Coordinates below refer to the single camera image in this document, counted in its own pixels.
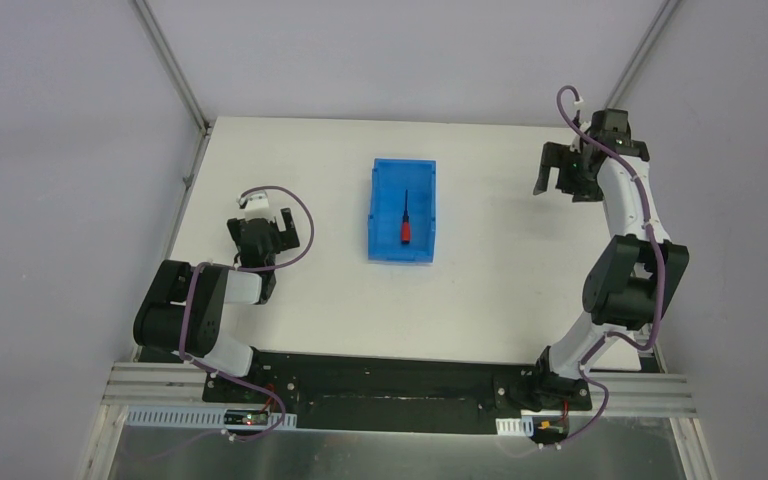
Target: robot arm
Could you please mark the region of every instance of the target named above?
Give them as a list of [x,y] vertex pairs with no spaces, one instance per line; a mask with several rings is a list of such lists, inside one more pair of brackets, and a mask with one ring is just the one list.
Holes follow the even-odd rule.
[[669,305],[689,260],[687,248],[671,243],[658,218],[649,188],[648,150],[631,138],[628,113],[595,112],[587,133],[619,154],[634,173],[581,137],[572,145],[550,142],[543,147],[534,194],[546,191],[549,173],[557,168],[556,188],[572,195],[573,202],[603,202],[612,239],[585,280],[584,311],[537,361],[526,388],[531,406],[537,407],[532,410],[552,408],[559,401],[581,402],[579,392],[587,388],[582,371],[586,373],[619,335],[628,336],[652,323],[657,280],[650,232],[664,257],[662,310]]

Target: metal frame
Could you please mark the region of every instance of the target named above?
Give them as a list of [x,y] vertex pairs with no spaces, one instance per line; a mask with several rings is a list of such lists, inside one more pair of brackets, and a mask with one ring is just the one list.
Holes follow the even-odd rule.
[[[626,64],[605,104],[617,107],[625,98],[633,80],[646,63],[653,46],[668,25],[682,0],[664,0],[655,18]],[[184,211],[210,141],[212,125],[204,114],[172,49],[154,15],[149,0],[132,0],[137,16],[163,64],[181,101],[198,128],[200,140],[192,167],[182,178],[184,192],[175,223],[164,248],[165,257],[171,254]],[[652,354],[666,371],[660,350]],[[205,375],[189,365],[116,363],[111,371],[101,408],[92,430],[90,444],[80,464],[78,478],[107,479],[113,465],[122,429],[128,419],[130,405],[178,406],[202,408],[236,407],[255,408],[253,404],[205,404],[201,400]],[[605,416],[639,416],[670,418],[676,445],[688,479],[716,479],[711,467],[710,454],[702,435],[687,380],[682,375],[594,373],[611,392],[611,401]],[[600,392],[592,393],[594,404],[602,400]],[[571,415],[590,415],[590,412],[570,412]]]
[[[593,379],[611,392],[606,417],[697,418],[690,386],[684,375],[658,373],[594,372]],[[191,365],[165,363],[115,363],[107,381],[102,405],[154,405],[234,407],[257,409],[259,404],[205,403],[201,400],[207,373]],[[594,405],[603,394],[591,392]],[[523,410],[523,415],[533,412]],[[571,411],[571,416],[592,412]]]
[[643,38],[640,39],[640,43],[637,44],[637,48],[634,49],[634,53],[631,54],[631,58],[623,68],[620,78],[608,95],[608,100],[605,102],[605,108],[617,108],[620,103],[625,99],[628,93],[629,86],[637,78],[641,68],[645,65],[649,59],[649,55],[652,53],[652,47],[655,46],[658,39],[661,37],[664,29],[670,22],[670,19],[675,13],[676,9],[683,0],[664,0],[661,6],[658,8],[658,12],[655,14],[655,18],[652,19],[652,23],[646,29],[643,34]]
[[[604,416],[669,418],[688,479],[716,479],[686,377],[678,374],[594,372],[604,383],[611,401]],[[202,401],[207,373],[192,365],[118,362],[113,365],[93,429],[92,441],[80,478],[106,479],[129,406],[185,407],[192,411],[210,408],[257,409],[260,404],[219,404]],[[598,405],[602,396],[592,392]],[[523,415],[532,412],[522,411]],[[589,416],[592,412],[569,412]],[[544,411],[542,415],[551,415]]]
[[152,47],[154,47],[160,63],[163,64],[169,79],[172,80],[172,85],[181,97],[181,101],[184,102],[184,106],[187,107],[193,122],[204,133],[209,127],[207,117],[204,115],[204,110],[201,109],[198,100],[196,100],[193,89],[190,88],[190,84],[187,82],[183,70],[181,70],[181,65],[175,59],[175,55],[169,47],[166,36],[163,35],[163,30],[160,29],[160,24],[157,22],[157,17],[154,16],[154,11],[149,6],[148,0],[132,0],[132,2],[137,11],[137,17],[143,24],[143,28],[145,28],[148,34],[149,41]]

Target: metal strip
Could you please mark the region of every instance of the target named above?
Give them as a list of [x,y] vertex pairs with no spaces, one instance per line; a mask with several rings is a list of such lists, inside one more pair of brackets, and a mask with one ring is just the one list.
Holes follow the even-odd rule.
[[678,8],[681,3],[682,0],[664,0],[663,3],[661,3],[658,13],[655,14],[655,18],[652,19],[652,23],[649,24],[649,28],[647,28],[646,33],[643,34],[643,38],[640,39],[640,43],[628,60],[619,80],[617,80],[616,85],[614,85],[613,90],[611,90],[611,94],[608,95],[608,101],[605,102],[605,108],[617,108],[625,99],[625,95],[628,92],[631,82],[637,78],[641,67],[652,52],[652,47],[658,41],[658,38],[660,38],[661,33],[667,27],[673,13],[675,13],[676,8]]
[[233,407],[259,409],[260,404],[205,403],[201,396],[206,373],[192,365],[174,363],[113,364],[102,405]]
[[184,212],[187,211],[187,204],[190,202],[190,196],[193,193],[193,185],[196,181],[196,176],[201,168],[201,164],[204,161],[204,154],[207,152],[207,145],[210,143],[210,136],[213,133],[213,126],[208,126],[207,130],[204,130],[199,140],[198,148],[196,149],[196,156],[193,159],[193,164],[190,167],[190,171],[184,181],[184,192],[181,196],[181,202],[178,204],[178,210],[175,212],[175,223],[172,225],[172,232],[167,237],[166,247],[163,249],[163,258],[169,258],[172,255],[172,250],[175,248],[175,240],[178,238],[178,232],[181,230],[181,223],[184,221]]
[[169,47],[166,36],[163,35],[163,30],[160,29],[160,24],[157,22],[157,17],[154,16],[148,0],[133,0],[133,5],[140,22],[143,24],[143,28],[145,28],[148,34],[149,40],[151,40],[154,51],[157,53],[170,80],[172,80],[175,90],[178,91],[181,101],[184,102],[184,106],[187,107],[199,131],[204,133],[208,128],[207,117],[204,115],[201,106],[199,106],[198,100],[196,100],[196,96],[193,94],[193,90],[190,88],[190,84],[181,70],[181,65],[175,59],[175,55]]
[[717,480],[698,419],[670,420],[684,475],[688,480]]
[[125,405],[102,405],[77,478],[107,480],[127,415],[128,407]]

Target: white wall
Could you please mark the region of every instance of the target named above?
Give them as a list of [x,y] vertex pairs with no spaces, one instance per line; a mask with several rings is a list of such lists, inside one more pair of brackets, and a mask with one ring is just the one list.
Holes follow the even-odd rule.
[[768,477],[768,2],[688,1],[624,105],[690,248],[662,346],[720,478]]
[[560,125],[661,0],[152,0],[206,115]]
[[0,479],[74,475],[195,141],[126,1],[0,1]]

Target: purple cable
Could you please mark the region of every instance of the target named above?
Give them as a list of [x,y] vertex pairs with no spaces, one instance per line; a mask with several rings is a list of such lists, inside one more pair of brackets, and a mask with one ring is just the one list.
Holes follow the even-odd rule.
[[293,200],[295,200],[296,203],[298,203],[299,206],[302,207],[302,210],[304,210],[305,215],[307,215],[307,219],[308,219],[308,221],[310,223],[310,237],[309,237],[309,239],[307,241],[307,245],[305,246],[305,249],[302,250],[302,253],[300,253],[299,256],[297,256],[296,258],[294,258],[294,259],[292,259],[292,260],[290,260],[288,262],[284,262],[284,263],[281,263],[281,264],[278,264],[278,265],[266,266],[266,267],[255,267],[255,268],[237,267],[237,271],[238,272],[249,272],[249,273],[271,272],[272,270],[278,270],[279,268],[289,267],[290,265],[292,265],[292,264],[298,262],[299,260],[301,260],[302,257],[304,257],[305,255],[307,255],[307,252],[310,251],[310,247],[313,246],[313,230],[314,230],[313,229],[313,215],[310,214],[310,210],[307,209],[307,205],[304,204],[302,199],[299,198],[298,196],[296,196],[295,193],[287,190],[284,187],[279,187],[277,185],[267,185],[267,186],[264,186],[264,187],[250,188],[250,189],[246,190],[245,192],[241,193],[240,194],[240,198],[245,198],[245,197],[251,195],[252,193],[260,191],[260,190],[277,190],[279,192],[286,193]]
[[166,450],[164,450],[164,451],[162,451],[160,453],[155,453],[154,455],[149,455],[148,457],[142,457],[142,458],[135,458],[135,457],[133,457],[124,448],[124,445],[125,445],[124,439],[120,442],[122,444],[122,447],[120,447],[119,451],[124,456],[130,458],[131,460],[137,460],[137,461],[140,461],[140,462],[153,462],[155,460],[159,460],[159,459],[161,459],[163,457],[166,457],[166,456],[168,456],[168,455],[170,455],[172,453],[175,453],[175,452],[177,452],[178,450],[180,450],[180,449],[182,449],[184,447],[192,445],[193,443],[201,440],[202,438],[206,438],[206,437],[210,437],[210,436],[213,436],[213,435],[217,435],[218,433],[219,432],[217,432],[216,430],[208,430],[206,432],[201,432],[198,435],[193,435],[192,437],[188,438],[187,440],[184,440],[183,442],[181,442],[181,443],[179,443],[177,445],[174,445],[174,446],[172,446],[170,448],[167,448]]
[[658,332],[661,329],[661,317],[663,316],[663,311],[664,311],[664,291],[666,289],[667,279],[666,279],[666,274],[664,272],[665,270],[664,254],[661,252],[661,247],[658,245],[658,240],[655,239],[655,229],[652,227],[652,224],[649,223],[652,220],[652,211],[649,207],[649,196],[646,194],[646,186],[643,185],[643,180],[641,180],[640,177],[637,175],[637,172],[634,170],[634,167],[632,167],[624,158],[622,158],[620,155],[618,155],[616,152],[614,152],[610,148],[606,147],[605,145],[593,139],[593,137],[582,132],[581,129],[578,128],[578,126],[576,126],[576,124],[572,121],[572,119],[569,118],[569,115],[567,115],[566,110],[564,110],[563,102],[561,102],[564,92],[566,91],[571,91],[575,95],[576,101],[581,100],[581,96],[578,94],[578,90],[576,90],[576,88],[573,87],[572,85],[565,85],[561,87],[561,89],[558,90],[558,95],[555,98],[555,101],[558,105],[558,111],[560,112],[561,117],[564,119],[567,125],[569,125],[569,127],[585,142],[598,148],[605,155],[613,158],[620,165],[622,165],[623,168],[625,168],[626,171],[629,173],[629,175],[631,175],[631,178],[634,179],[634,185],[637,187],[637,192],[640,194],[640,202],[643,206],[643,221],[646,224],[646,235],[649,237],[649,243],[652,245],[652,250],[655,251],[655,264],[657,266],[656,268],[656,275],[657,275],[656,285],[657,286],[655,287],[655,315],[652,320],[652,331],[649,334],[649,340],[643,345],[640,345],[639,343],[635,342],[633,339],[629,338],[627,335],[624,335],[619,332],[609,332],[608,336],[619,337],[625,340],[626,343],[636,348],[637,350],[640,350],[640,351],[649,350],[650,348],[655,346],[655,340],[657,339]]
[[[634,184],[637,187],[637,192],[640,194],[640,202],[643,205],[643,221],[646,223],[646,235],[649,237],[649,243],[652,245],[652,250],[655,251],[655,263],[656,263],[656,275],[657,275],[657,284],[655,287],[655,312],[652,320],[652,331],[649,334],[649,340],[643,344],[640,345],[639,343],[635,342],[633,339],[629,338],[627,335],[624,335],[619,332],[608,332],[605,337],[602,337],[598,342],[596,342],[593,347],[590,348],[590,350],[587,351],[587,353],[581,357],[581,361],[578,362],[579,365],[579,373],[581,374],[581,378],[584,379],[585,382],[589,383],[590,385],[593,385],[595,387],[600,388],[605,396],[602,399],[602,405],[599,406],[599,410],[596,411],[596,414],[593,415],[593,417],[583,426],[581,429],[567,437],[562,442],[559,442],[559,444],[567,444],[574,438],[579,437],[581,434],[586,432],[590,427],[593,426],[593,424],[596,423],[599,418],[602,417],[602,414],[605,413],[605,409],[608,407],[608,398],[610,397],[610,393],[608,392],[608,387],[603,385],[602,383],[597,382],[596,380],[593,380],[590,378],[587,373],[585,372],[585,365],[587,365],[587,362],[590,361],[591,358],[593,358],[593,355],[596,354],[596,352],[599,351],[600,348],[605,344],[605,340],[607,337],[618,337],[623,340],[625,340],[626,343],[631,345],[632,347],[636,348],[637,350],[643,351],[643,350],[649,350],[653,346],[655,346],[655,340],[658,338],[658,332],[661,328],[661,317],[663,317],[663,310],[664,310],[664,291],[666,289],[666,274],[664,272],[665,265],[664,265],[664,254],[661,252],[661,247],[658,245],[658,240],[655,239],[655,229],[652,227],[652,224],[649,223],[650,220],[652,220],[652,211],[649,207],[649,196],[646,194],[646,186],[643,185],[643,181],[640,179],[640,177],[637,176],[637,172],[634,170],[634,167],[632,167],[624,158],[622,158],[620,155],[618,155],[616,152],[611,150],[610,148],[606,147],[602,143],[596,141],[593,137],[590,135],[587,135],[583,131],[581,131],[580,128],[575,124],[575,122],[572,121],[572,119],[567,114],[566,110],[564,110],[563,102],[561,101],[564,95],[564,92],[571,91],[573,95],[575,95],[575,100],[580,101],[581,95],[578,94],[578,90],[572,86],[572,85],[565,85],[561,87],[560,90],[558,90],[558,94],[555,97],[555,101],[558,105],[558,112],[560,112],[561,117],[564,119],[564,122],[578,135],[582,140],[589,143],[590,145],[598,148],[600,151],[605,153],[605,155],[611,157],[612,159],[616,160],[620,165],[625,168],[625,170],[631,175],[631,178],[634,179]],[[576,112],[576,118],[579,117],[581,114],[581,111],[578,110]]]
[[[277,270],[279,268],[288,267],[290,265],[293,265],[294,263],[298,262],[302,259],[305,255],[307,255],[307,252],[310,251],[310,247],[313,246],[313,232],[314,232],[314,225],[313,225],[313,215],[311,215],[310,210],[308,210],[307,205],[302,202],[302,200],[296,196],[293,192],[287,190],[284,187],[278,187],[278,186],[265,186],[265,187],[256,187],[256,188],[250,188],[246,190],[245,192],[240,195],[241,197],[245,197],[252,192],[256,192],[259,190],[278,190],[281,192],[286,193],[290,197],[293,198],[296,202],[298,202],[299,206],[302,207],[302,210],[304,210],[305,214],[307,215],[307,219],[310,222],[310,238],[307,242],[307,246],[305,249],[300,253],[296,258],[282,263],[278,265],[271,265],[267,267],[258,267],[258,268],[237,268],[237,271],[240,272],[268,272],[272,270]],[[184,320],[181,323],[181,337],[178,339],[178,357],[184,361],[184,362],[192,362],[193,365],[201,368],[202,370],[208,372],[208,373],[215,373],[218,377],[222,377],[225,380],[228,380],[229,382],[236,383],[237,385],[240,385],[242,387],[248,388],[250,390],[254,390],[256,392],[263,393],[273,400],[275,400],[275,403],[278,404],[278,406],[281,408],[281,419],[274,424],[270,425],[269,427],[266,427],[262,431],[249,436],[249,437],[242,437],[242,441],[252,441],[257,440],[258,438],[265,437],[266,435],[269,435],[273,430],[278,428],[280,425],[284,423],[284,418],[287,416],[287,407],[284,405],[284,402],[281,401],[281,397],[275,394],[275,392],[271,392],[263,387],[259,387],[253,383],[246,382],[243,379],[237,378],[233,375],[229,375],[225,372],[222,372],[218,369],[215,369],[209,365],[206,365],[202,362],[200,362],[198,359],[194,358],[192,355],[189,355],[186,353],[186,343],[187,343],[187,331],[189,330],[190,326],[190,314],[192,312],[192,305],[193,305],[193,297],[195,296],[196,292],[196,283],[198,281],[198,277],[201,274],[201,271],[206,267],[207,265],[210,265],[208,262],[202,262],[196,266],[195,271],[193,272],[193,278],[190,280],[190,288],[187,291],[187,303],[184,305]]]

